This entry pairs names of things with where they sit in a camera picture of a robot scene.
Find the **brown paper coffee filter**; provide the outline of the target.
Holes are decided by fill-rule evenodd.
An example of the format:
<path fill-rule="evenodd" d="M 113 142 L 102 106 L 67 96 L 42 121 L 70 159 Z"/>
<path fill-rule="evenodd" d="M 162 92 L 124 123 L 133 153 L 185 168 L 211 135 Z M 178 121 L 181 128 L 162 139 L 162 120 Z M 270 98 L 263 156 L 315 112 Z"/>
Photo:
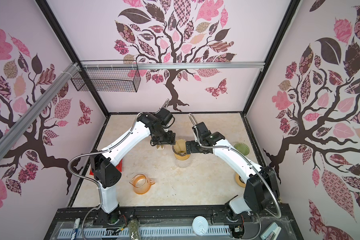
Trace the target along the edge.
<path fill-rule="evenodd" d="M 176 140 L 176 143 L 173 146 L 173 152 L 176 155 L 185 156 L 187 154 L 186 140 L 184 139 Z"/>

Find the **clear glass carafe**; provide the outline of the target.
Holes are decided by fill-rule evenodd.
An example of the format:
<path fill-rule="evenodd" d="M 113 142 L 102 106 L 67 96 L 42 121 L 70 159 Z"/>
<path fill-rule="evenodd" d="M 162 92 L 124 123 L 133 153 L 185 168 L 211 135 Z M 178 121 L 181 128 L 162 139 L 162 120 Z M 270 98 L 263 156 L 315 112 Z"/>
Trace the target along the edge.
<path fill-rule="evenodd" d="M 176 166 L 179 168 L 187 168 L 192 164 L 192 160 L 191 159 L 176 160 L 175 163 L 176 163 Z"/>

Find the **orange glass pitcher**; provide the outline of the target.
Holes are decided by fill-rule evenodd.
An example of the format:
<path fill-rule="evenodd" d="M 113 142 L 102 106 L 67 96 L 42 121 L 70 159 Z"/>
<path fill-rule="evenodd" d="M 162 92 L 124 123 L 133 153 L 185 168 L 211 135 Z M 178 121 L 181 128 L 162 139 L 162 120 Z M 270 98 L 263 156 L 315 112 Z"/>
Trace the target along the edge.
<path fill-rule="evenodd" d="M 147 193 L 151 186 L 154 185 L 156 182 L 146 175 L 138 174 L 134 176 L 129 183 L 133 186 L 133 191 L 138 195 L 143 195 Z"/>

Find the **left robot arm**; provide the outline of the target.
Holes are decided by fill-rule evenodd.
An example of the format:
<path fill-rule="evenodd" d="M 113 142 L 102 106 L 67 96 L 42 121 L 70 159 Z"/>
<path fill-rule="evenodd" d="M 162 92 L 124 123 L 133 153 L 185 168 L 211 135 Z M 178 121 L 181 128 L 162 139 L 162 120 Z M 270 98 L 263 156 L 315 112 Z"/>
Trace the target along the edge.
<path fill-rule="evenodd" d="M 139 113 L 132 126 L 117 140 L 103 148 L 99 153 L 90 156 L 91 170 L 98 185 L 101 198 L 101 209 L 110 214 L 119 207 L 116 184 L 122 173 L 117 165 L 123 157 L 139 142 L 150 137 L 151 146 L 174 145 L 176 134 L 169 128 L 175 117 L 166 108 L 156 113 Z"/>

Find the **green glass dripper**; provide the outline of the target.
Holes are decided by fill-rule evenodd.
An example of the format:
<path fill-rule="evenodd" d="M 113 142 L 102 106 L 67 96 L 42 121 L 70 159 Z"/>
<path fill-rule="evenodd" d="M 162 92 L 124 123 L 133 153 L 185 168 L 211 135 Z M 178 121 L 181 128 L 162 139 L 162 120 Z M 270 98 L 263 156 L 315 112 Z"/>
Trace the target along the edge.
<path fill-rule="evenodd" d="M 234 148 L 236 150 L 238 150 L 241 154 L 243 154 L 244 156 L 247 156 L 250 153 L 250 148 L 247 144 L 245 143 L 236 143 L 234 145 Z"/>

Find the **red snack packet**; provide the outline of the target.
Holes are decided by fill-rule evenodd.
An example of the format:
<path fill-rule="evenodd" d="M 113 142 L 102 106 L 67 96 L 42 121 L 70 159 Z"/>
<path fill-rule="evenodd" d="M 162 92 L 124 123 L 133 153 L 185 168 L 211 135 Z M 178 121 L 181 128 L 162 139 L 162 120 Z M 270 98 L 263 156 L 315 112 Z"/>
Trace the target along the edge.
<path fill-rule="evenodd" d="M 116 169 L 119 170 L 120 172 L 122 172 L 122 167 L 123 167 L 123 160 L 121 160 L 121 161 L 119 162 L 119 164 L 116 165 Z M 91 175 L 91 176 L 94 175 L 92 169 L 90 169 L 90 175 Z"/>

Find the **white stapler device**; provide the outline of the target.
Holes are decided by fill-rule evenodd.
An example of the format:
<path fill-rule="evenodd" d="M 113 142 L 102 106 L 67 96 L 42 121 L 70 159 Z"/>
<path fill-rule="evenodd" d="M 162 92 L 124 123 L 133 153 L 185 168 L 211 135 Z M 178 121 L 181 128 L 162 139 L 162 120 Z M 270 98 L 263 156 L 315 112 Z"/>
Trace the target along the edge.
<path fill-rule="evenodd" d="M 273 222 L 267 229 L 260 235 L 261 240 L 276 240 L 281 232 L 282 228 Z"/>

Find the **white marker pen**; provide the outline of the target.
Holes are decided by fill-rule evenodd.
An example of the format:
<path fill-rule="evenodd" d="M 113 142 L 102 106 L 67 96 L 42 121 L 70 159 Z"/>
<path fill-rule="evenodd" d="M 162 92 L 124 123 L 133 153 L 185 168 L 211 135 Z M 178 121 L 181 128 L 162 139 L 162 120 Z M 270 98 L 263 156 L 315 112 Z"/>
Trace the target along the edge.
<path fill-rule="evenodd" d="M 78 230 L 79 230 L 80 220 L 81 220 L 80 218 L 75 219 L 74 227 L 73 227 L 73 231 L 72 231 L 70 240 L 76 240 Z"/>

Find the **back aluminium rail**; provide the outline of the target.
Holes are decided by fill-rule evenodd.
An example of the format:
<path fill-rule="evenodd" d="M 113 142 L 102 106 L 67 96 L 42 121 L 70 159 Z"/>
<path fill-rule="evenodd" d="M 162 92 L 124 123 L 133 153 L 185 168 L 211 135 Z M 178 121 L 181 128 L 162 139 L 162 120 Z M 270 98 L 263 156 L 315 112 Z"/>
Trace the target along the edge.
<path fill-rule="evenodd" d="M 133 68 L 139 70 L 164 70 L 164 69 L 263 69 L 264 62 L 226 62 L 226 63 L 84 63 L 84 68 Z"/>

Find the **aluminium rail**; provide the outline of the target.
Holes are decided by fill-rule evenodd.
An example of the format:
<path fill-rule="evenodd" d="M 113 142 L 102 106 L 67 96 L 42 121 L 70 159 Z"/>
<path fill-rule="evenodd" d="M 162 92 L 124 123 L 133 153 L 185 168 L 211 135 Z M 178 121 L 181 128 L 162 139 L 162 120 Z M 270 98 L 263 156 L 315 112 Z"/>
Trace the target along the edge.
<path fill-rule="evenodd" d="M 79 71 L 77 63 L 70 64 L 51 86 L 42 94 L 25 114 L 9 129 L 9 132 L 0 139 L 0 161 L 11 147 L 24 134 L 33 121 L 41 114 L 47 104 L 52 101 L 58 91 Z"/>
<path fill-rule="evenodd" d="M 164 69 L 263 69 L 264 62 L 226 62 L 226 63 L 84 63 L 84 68 L 133 68 L 139 70 L 164 70 Z"/>

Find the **left aluminium rail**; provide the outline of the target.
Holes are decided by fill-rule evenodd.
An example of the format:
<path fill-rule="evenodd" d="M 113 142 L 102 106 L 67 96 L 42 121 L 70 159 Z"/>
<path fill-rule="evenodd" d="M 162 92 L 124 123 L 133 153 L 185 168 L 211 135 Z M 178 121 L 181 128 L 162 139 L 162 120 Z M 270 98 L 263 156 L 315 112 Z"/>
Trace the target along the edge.
<path fill-rule="evenodd" d="M 33 121 L 41 114 L 47 104 L 52 101 L 58 91 L 79 71 L 77 63 L 70 64 L 51 86 L 42 94 L 25 114 L 9 129 L 9 132 L 0 139 L 0 161 L 11 147 L 24 134 Z"/>

